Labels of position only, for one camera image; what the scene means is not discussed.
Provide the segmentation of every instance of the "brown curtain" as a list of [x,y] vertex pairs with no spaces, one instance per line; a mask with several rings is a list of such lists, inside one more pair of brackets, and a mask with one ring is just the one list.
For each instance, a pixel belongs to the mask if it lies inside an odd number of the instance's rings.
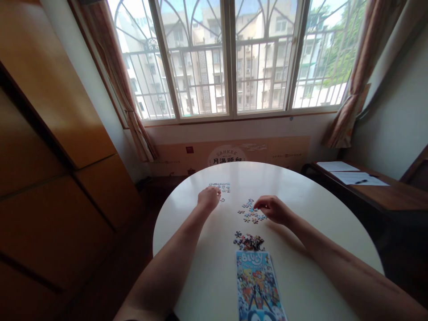
[[131,91],[125,62],[122,58],[107,0],[82,5],[82,12],[113,87],[114,94],[125,110],[138,157],[142,162],[154,161],[157,158],[157,153],[137,115],[135,96]]
[[337,112],[335,119],[325,133],[323,144],[329,148],[347,148],[351,146],[352,130],[358,110],[358,100],[369,80],[373,66],[379,58],[384,43],[392,27],[388,17],[395,10],[402,10],[403,2],[392,0],[367,0],[366,17],[357,58],[349,79],[349,95]]

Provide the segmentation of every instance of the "printed poster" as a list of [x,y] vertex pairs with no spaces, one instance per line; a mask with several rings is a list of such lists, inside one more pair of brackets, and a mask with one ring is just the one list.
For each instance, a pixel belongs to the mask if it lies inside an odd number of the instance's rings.
[[239,321],[287,321],[268,252],[236,251]]
[[209,166],[254,161],[299,172],[309,143],[309,136],[292,136],[156,145],[159,158],[149,167],[153,176],[188,176]]

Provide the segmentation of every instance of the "cartoon illustration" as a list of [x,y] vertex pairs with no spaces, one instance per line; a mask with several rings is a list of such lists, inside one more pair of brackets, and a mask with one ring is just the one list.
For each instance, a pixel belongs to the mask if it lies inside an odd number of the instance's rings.
[[237,251],[239,321],[287,321],[267,252]]

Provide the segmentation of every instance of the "window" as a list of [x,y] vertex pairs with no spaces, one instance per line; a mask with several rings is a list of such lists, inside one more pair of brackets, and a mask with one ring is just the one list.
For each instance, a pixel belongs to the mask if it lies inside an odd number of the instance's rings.
[[165,112],[166,111],[166,104],[165,104],[165,101],[161,101],[161,103],[160,103],[160,107],[161,107],[161,109],[162,109],[162,112]]
[[212,22],[212,24],[210,24],[210,30],[211,30],[211,33],[210,33],[211,38],[219,37],[220,27],[217,22]]
[[108,1],[147,125],[336,111],[367,4],[312,0],[304,16],[303,0],[234,0],[231,16],[221,0]]
[[287,29],[287,19],[282,16],[276,18],[275,31],[285,31]]
[[306,85],[303,90],[303,98],[311,98],[313,91],[313,85]]
[[183,41],[183,32],[180,28],[174,29],[174,40],[175,41]]
[[313,39],[306,41],[305,55],[311,54],[313,48]]
[[213,62],[218,64],[220,62],[220,53],[218,51],[214,51],[213,54]]
[[132,89],[135,92],[139,92],[138,85],[137,85],[137,80],[135,78],[131,78],[131,86],[132,86]]
[[275,71],[275,81],[276,80],[282,80],[282,71],[283,71],[282,68],[276,69],[276,71]]
[[222,82],[222,76],[221,75],[215,75],[214,76],[214,83],[220,84]]

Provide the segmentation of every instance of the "table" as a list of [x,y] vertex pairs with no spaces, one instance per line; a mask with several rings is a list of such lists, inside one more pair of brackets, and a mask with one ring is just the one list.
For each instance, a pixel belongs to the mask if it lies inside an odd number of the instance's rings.
[[358,320],[303,245],[285,227],[264,220],[246,223],[242,205],[249,198],[275,194],[333,241],[383,274],[368,233],[352,212],[329,191],[282,167],[236,162],[211,166],[184,180],[165,201],[156,222],[153,255],[166,244],[195,207],[209,183],[230,183],[208,217],[189,275],[174,309],[181,321],[238,320],[235,232],[260,235],[271,254],[281,302],[290,321]]
[[427,192],[396,181],[395,179],[358,165],[352,161],[344,160],[343,162],[358,168],[362,172],[378,176],[381,181],[389,184],[390,186],[345,185],[329,171],[318,166],[316,162],[303,166],[301,173],[305,174],[307,169],[311,168],[318,173],[324,174],[343,188],[352,192],[356,197],[364,200],[381,212],[428,210]]

